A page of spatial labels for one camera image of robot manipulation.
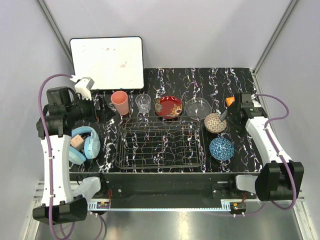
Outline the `brown patterned bowl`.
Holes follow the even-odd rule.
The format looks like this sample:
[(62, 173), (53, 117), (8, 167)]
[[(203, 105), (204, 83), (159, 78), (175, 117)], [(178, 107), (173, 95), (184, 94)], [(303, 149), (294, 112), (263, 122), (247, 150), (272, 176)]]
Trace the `brown patterned bowl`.
[(227, 121), (220, 120), (220, 114), (218, 113), (210, 113), (204, 119), (205, 128), (213, 134), (218, 134), (223, 132), (227, 127)]

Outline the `pink plastic cup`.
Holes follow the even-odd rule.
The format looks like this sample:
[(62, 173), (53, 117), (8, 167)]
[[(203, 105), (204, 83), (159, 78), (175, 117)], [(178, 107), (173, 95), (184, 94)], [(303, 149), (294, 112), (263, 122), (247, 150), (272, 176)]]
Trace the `pink plastic cup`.
[(124, 116), (129, 113), (128, 94), (126, 92), (116, 91), (111, 95), (110, 99), (120, 115)]

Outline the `clear glass plate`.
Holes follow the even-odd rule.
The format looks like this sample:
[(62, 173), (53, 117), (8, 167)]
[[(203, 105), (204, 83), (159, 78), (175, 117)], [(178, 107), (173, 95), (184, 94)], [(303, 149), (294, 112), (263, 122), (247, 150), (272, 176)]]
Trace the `clear glass plate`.
[(208, 101), (200, 97), (188, 100), (184, 105), (184, 109), (189, 117), (192, 119), (199, 118), (200, 120), (205, 119), (207, 115), (213, 112)]

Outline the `blue and red patterned bowl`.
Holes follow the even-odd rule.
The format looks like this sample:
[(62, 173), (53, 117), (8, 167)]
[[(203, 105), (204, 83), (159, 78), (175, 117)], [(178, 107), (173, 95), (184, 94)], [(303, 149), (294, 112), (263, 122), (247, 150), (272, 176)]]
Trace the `blue and red patterned bowl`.
[(214, 138), (209, 144), (210, 154), (218, 161), (227, 161), (234, 156), (234, 145), (226, 138)]

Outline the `red floral plate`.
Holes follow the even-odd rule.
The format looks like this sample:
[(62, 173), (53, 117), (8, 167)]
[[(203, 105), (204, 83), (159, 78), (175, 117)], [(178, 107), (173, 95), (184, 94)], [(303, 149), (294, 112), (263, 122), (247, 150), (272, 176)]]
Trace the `red floral plate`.
[(155, 100), (155, 112), (165, 119), (174, 119), (183, 112), (182, 101), (175, 96), (163, 96)]

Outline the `black wire dish rack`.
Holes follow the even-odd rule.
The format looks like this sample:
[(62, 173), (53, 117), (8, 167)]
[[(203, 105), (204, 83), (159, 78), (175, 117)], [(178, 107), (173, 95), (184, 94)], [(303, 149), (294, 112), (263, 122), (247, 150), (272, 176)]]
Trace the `black wire dish rack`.
[(133, 117), (118, 127), (115, 165), (121, 170), (191, 170), (205, 166), (206, 160), (198, 117)]

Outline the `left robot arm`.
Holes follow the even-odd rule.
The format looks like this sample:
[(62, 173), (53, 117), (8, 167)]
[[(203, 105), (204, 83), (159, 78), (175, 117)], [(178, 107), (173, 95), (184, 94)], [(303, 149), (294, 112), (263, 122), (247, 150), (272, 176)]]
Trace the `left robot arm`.
[(44, 156), (44, 192), (32, 217), (54, 225), (83, 221), (91, 198), (108, 193), (102, 177), (87, 177), (75, 190), (70, 184), (69, 164), (82, 165), (101, 149), (92, 127), (74, 128), (77, 121), (95, 119), (94, 106), (66, 86), (50, 88), (46, 95), (48, 104), (40, 107), (43, 117), (36, 124)]

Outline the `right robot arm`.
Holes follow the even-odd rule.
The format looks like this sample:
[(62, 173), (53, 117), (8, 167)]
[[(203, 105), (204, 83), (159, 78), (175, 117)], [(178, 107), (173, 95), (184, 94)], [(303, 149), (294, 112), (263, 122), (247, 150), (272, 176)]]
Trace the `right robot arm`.
[(263, 107), (256, 106), (251, 93), (241, 92), (235, 94), (220, 120), (226, 120), (239, 135), (249, 134), (263, 162), (258, 175), (237, 175), (227, 185), (228, 195), (236, 199), (246, 191), (263, 202), (291, 201), (293, 206), (299, 196), (304, 166), (293, 161), (277, 140), (270, 127), (276, 118), (269, 118)]

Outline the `orange paperback book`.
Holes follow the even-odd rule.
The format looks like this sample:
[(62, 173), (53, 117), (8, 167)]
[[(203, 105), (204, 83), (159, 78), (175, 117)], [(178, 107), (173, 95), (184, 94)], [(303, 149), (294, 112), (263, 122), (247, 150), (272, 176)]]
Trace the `orange paperback book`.
[(232, 97), (227, 97), (227, 98), (225, 99), (225, 103), (226, 103), (227, 107), (229, 107), (234, 101), (235, 101), (235, 97), (234, 97), (234, 96), (232, 96)]

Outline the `light blue headphones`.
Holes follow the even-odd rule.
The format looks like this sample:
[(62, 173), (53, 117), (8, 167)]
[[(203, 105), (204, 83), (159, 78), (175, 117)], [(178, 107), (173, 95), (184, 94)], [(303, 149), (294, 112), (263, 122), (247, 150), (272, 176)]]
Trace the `light blue headphones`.
[(101, 149), (101, 142), (98, 133), (89, 126), (81, 126), (71, 131), (71, 138), (81, 135), (84, 139), (84, 148), (81, 151), (69, 147), (69, 161), (75, 165), (82, 165), (86, 160), (94, 159)]

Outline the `clear plastic tumbler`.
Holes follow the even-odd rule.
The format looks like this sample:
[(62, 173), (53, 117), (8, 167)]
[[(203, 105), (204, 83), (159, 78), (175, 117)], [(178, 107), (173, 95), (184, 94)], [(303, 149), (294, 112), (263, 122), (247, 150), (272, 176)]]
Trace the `clear plastic tumbler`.
[(139, 94), (135, 98), (135, 103), (141, 114), (147, 114), (151, 109), (151, 97), (148, 94)]

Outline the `pink power adapter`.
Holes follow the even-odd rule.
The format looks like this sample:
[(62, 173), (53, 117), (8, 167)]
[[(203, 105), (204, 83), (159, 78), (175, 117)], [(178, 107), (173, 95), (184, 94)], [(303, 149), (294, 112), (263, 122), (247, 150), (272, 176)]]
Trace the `pink power adapter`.
[(84, 148), (85, 140), (81, 135), (77, 134), (71, 139), (71, 146), (77, 151), (81, 151)]

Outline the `white dry-erase board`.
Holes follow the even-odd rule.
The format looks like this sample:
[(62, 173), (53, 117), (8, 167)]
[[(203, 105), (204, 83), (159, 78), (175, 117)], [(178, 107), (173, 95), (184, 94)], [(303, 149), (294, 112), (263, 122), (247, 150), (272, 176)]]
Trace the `white dry-erase board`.
[(75, 76), (91, 78), (93, 90), (144, 87), (141, 37), (72, 38), (69, 44)]

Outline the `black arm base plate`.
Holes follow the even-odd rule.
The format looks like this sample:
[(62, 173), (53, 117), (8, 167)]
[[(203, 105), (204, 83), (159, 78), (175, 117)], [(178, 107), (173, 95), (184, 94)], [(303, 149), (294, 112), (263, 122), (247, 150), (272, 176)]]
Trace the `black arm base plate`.
[(200, 195), (223, 198), (255, 199), (254, 193), (237, 190), (236, 176), (232, 172), (169, 172), (169, 173), (131, 173), (131, 172), (72, 172), (70, 180), (86, 177), (104, 176), (112, 199), (125, 199), (132, 196)]

